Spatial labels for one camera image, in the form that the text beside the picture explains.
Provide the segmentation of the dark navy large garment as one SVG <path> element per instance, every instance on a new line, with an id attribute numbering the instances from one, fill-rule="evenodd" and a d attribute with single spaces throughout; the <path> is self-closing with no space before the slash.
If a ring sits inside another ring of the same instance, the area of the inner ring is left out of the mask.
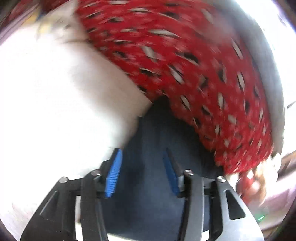
<path id="1" fill-rule="evenodd" d="M 210 179 L 223 174 L 194 128 L 175 118 L 169 100 L 160 97 L 139 119 L 137 132 L 123 150 L 116 190 L 111 198 L 102 201 L 109 236 L 177 239 L 184 199 L 171 190 L 163 161 L 166 149 L 182 169 Z"/>

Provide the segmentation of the grey pillow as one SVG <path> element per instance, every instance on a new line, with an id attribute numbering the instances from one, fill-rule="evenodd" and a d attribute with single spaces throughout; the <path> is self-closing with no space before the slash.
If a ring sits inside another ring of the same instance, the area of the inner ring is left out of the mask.
<path id="1" fill-rule="evenodd" d="M 238 33 L 250 52 L 255 66 L 259 70 L 270 113 L 273 154 L 281 154 L 285 128 L 285 102 L 280 75 L 267 38 L 258 22 L 250 16 L 236 1 L 208 1 L 234 21 Z"/>

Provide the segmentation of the red penguin print blanket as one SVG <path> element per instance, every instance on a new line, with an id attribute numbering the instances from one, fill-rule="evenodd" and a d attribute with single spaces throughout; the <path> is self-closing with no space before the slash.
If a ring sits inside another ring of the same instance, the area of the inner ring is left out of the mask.
<path id="1" fill-rule="evenodd" d="M 74 12 L 93 46 L 150 100 L 165 95 L 226 173 L 270 156 L 260 75 L 216 8 L 203 1 L 79 1 Z"/>

